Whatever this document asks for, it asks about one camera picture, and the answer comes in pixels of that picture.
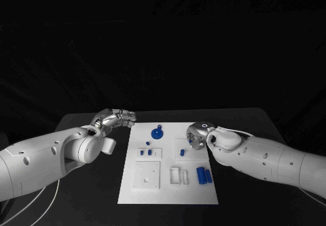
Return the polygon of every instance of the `cable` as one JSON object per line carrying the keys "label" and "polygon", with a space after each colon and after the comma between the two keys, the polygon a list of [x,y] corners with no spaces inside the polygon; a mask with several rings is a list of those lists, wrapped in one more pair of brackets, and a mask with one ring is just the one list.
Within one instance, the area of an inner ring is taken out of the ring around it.
{"label": "cable", "polygon": [[[58,193],[58,188],[59,188],[59,180],[58,180],[58,186],[56,186],[56,193]],[[52,202],[51,202],[51,205],[52,205],[52,203],[54,203],[54,201],[55,201],[56,193],[55,193],[55,197],[54,197],[54,200],[52,200]],[[49,210],[51,205],[49,205],[46,211],[45,211],[44,215],[46,214],[46,212],[48,212],[48,210]],[[41,220],[41,218],[44,217],[44,215],[39,217],[38,221]],[[31,226],[33,226],[33,225],[38,223],[38,221],[36,221]]]}
{"label": "cable", "polygon": [[302,188],[299,188],[299,189],[306,193],[307,196],[310,196],[310,198],[313,198],[322,205],[326,206],[326,204],[322,203]]}
{"label": "cable", "polygon": [[13,217],[12,217],[9,220],[6,220],[6,221],[0,224],[0,226],[6,225],[6,224],[13,220],[13,218],[15,218],[15,217],[26,210],[26,208],[28,208],[28,207],[31,206],[31,204],[35,202],[35,200],[36,200],[36,198],[39,197],[39,195],[35,197],[35,199],[33,199],[32,202],[28,204],[28,206],[26,206],[26,207],[25,207],[25,208],[13,215]]}
{"label": "cable", "polygon": [[238,131],[238,130],[234,130],[234,129],[227,129],[227,128],[221,127],[221,126],[218,126],[218,128],[219,128],[219,129],[230,130],[230,131],[234,131],[234,132],[238,132],[238,133],[244,133],[244,134],[247,134],[248,136],[254,137],[254,135],[251,135],[251,134],[247,133],[247,132],[243,132],[243,131]]}

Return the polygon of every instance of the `white robotic arm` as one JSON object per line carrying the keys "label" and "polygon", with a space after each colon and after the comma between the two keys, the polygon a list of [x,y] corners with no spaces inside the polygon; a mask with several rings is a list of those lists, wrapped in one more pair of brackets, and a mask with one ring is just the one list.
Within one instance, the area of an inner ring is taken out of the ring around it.
{"label": "white robotic arm", "polygon": [[132,127],[134,121],[134,112],[106,109],[91,125],[20,141],[2,150],[0,202],[41,190],[91,163],[101,151],[111,154],[116,140],[106,136],[113,128]]}
{"label": "white robotic arm", "polygon": [[192,148],[201,150],[207,144],[222,165],[257,179],[296,186],[326,199],[326,157],[248,133],[250,138],[244,138],[234,131],[196,122],[186,131]]}

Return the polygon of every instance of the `black backdrop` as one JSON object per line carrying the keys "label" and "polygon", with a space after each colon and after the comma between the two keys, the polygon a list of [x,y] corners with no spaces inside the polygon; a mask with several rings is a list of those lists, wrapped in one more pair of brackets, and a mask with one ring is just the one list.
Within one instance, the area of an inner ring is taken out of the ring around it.
{"label": "black backdrop", "polygon": [[0,130],[68,113],[260,107],[287,144],[323,154],[326,4],[132,1],[2,6]]}

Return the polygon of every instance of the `small blue piece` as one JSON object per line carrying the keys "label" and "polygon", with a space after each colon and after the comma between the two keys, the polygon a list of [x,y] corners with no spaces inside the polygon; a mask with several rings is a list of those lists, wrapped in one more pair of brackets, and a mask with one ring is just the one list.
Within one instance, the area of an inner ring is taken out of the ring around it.
{"label": "small blue piece", "polygon": [[198,181],[201,185],[208,183],[204,167],[198,167]]}
{"label": "small blue piece", "polygon": [[152,137],[159,140],[163,137],[163,131],[162,131],[162,126],[157,126],[157,129],[153,129],[152,131]]}
{"label": "small blue piece", "polygon": [[211,174],[209,174],[209,169],[205,170],[205,171],[207,171],[208,181],[209,181],[209,183],[212,183],[212,178],[211,178]]}

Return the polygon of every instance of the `black table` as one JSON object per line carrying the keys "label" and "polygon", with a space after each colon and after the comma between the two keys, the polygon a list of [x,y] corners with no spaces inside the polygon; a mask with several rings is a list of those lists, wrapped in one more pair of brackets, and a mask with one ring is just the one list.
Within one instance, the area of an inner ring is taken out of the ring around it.
{"label": "black table", "polygon": [[[56,131],[90,124],[95,113],[68,114]],[[137,122],[208,121],[284,143],[267,113],[260,108],[137,112]],[[325,225],[326,208],[299,188],[258,180],[234,168],[209,162],[219,205],[117,204],[130,128],[108,135],[117,141],[113,155],[75,169],[59,183],[56,200],[38,225]],[[56,190],[48,186],[38,200],[7,225],[29,226],[44,214]],[[39,191],[16,199],[7,219]]]}

